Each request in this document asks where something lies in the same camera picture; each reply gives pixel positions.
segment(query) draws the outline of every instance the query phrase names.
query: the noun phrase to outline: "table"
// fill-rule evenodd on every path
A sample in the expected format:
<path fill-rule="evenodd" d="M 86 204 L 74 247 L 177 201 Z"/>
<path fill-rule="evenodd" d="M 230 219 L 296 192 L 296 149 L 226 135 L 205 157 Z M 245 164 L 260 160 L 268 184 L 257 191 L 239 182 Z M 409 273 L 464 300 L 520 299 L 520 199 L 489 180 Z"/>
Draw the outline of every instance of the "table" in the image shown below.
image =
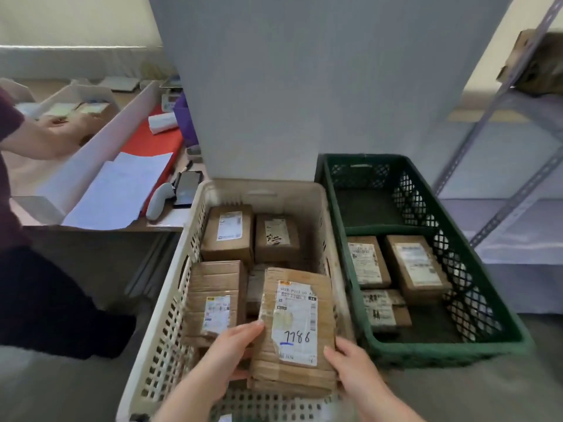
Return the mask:
<path fill-rule="evenodd" d="M 38 102 L 43 101 L 68 84 L 68 82 L 64 80 L 20 80 L 19 83 L 29 87 Z M 138 93 L 139 91 L 133 93 L 114 92 L 114 96 L 116 97 L 119 107 L 123 108 Z M 183 169 L 186 164 L 187 157 L 183 152 L 183 154 L 179 157 L 178 162 L 176 163 L 174 174 Z M 208 179 L 207 170 L 204 164 L 194 163 L 190 170 L 200 170 L 203 172 L 204 179 Z M 21 224 L 25 228 L 46 229 L 50 231 L 84 231 L 83 229 L 64 227 L 61 225 L 45 225 L 33 218 L 14 200 L 10 200 L 10 207 L 12 211 L 18 216 Z M 172 202 L 167 202 L 165 204 L 163 214 L 158 218 L 156 222 L 150 222 L 145 217 L 142 217 L 135 220 L 127 228 L 121 229 L 120 231 L 181 231 L 184 227 L 184 224 L 188 221 L 189 215 L 190 209 L 174 209 L 172 207 Z"/>

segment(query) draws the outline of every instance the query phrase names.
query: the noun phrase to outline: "white plastic crate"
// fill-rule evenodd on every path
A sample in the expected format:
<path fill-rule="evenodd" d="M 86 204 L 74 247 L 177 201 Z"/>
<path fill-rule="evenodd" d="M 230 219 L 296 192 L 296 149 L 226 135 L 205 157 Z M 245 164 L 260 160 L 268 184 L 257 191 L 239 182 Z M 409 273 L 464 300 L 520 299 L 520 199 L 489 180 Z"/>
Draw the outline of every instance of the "white plastic crate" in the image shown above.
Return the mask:
<path fill-rule="evenodd" d="M 202 182 L 162 286 L 150 324 L 119 404 L 118 422 L 153 416 L 181 377 L 197 362 L 193 348 L 179 340 L 191 267 L 199 262 L 200 243 L 210 207 L 250 204 L 255 213 L 291 214 L 299 227 L 301 248 L 310 268 L 332 281 L 337 334 L 354 340 L 340 262 L 324 188 L 312 182 L 219 179 Z M 345 402 L 335 394 L 326 399 L 298 399 L 229 388 L 212 411 L 269 420 L 343 420 Z M 348 410 L 346 415 L 353 414 Z"/>

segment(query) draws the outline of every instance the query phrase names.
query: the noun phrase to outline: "black pants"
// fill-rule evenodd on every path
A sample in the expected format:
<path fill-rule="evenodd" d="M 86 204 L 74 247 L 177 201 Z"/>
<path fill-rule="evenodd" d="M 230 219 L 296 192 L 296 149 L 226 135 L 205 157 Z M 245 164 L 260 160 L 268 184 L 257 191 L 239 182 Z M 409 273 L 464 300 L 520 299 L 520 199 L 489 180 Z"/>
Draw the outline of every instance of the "black pants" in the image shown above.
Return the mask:
<path fill-rule="evenodd" d="M 72 278 L 32 249 L 0 253 L 0 344 L 81 360 L 115 358 L 135 322 L 97 309 Z"/>

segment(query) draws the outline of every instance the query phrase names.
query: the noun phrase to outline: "concrete floor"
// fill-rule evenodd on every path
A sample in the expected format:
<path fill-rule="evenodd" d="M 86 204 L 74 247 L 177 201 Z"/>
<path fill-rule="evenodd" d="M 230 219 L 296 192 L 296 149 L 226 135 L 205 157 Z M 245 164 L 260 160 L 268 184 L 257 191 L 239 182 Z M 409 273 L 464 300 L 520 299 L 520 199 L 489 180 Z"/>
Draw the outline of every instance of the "concrete floor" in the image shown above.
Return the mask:
<path fill-rule="evenodd" d="M 34 240 L 103 305 L 120 296 L 154 239 L 132 234 L 39 233 Z M 391 388 L 428 422 L 561 421 L 563 316 L 522 318 L 537 344 L 532 355 L 463 369 L 395 371 L 389 375 Z M 2 420 L 113 421 L 140 341 L 137 336 L 113 361 L 0 348 Z"/>

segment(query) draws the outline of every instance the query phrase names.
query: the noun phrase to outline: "purple bag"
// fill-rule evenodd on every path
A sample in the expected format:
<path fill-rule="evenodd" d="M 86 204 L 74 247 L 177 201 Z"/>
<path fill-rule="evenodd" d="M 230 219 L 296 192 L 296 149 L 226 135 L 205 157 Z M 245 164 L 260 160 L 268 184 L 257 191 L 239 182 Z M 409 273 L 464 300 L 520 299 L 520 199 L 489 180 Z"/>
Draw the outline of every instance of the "purple bag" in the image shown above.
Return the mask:
<path fill-rule="evenodd" d="M 178 127 L 184 138 L 184 145 L 186 148 L 197 145 L 198 136 L 195 134 L 194 123 L 191 120 L 190 109 L 187 107 L 186 95 L 184 92 L 180 95 L 174 104 L 174 115 L 178 121 Z"/>

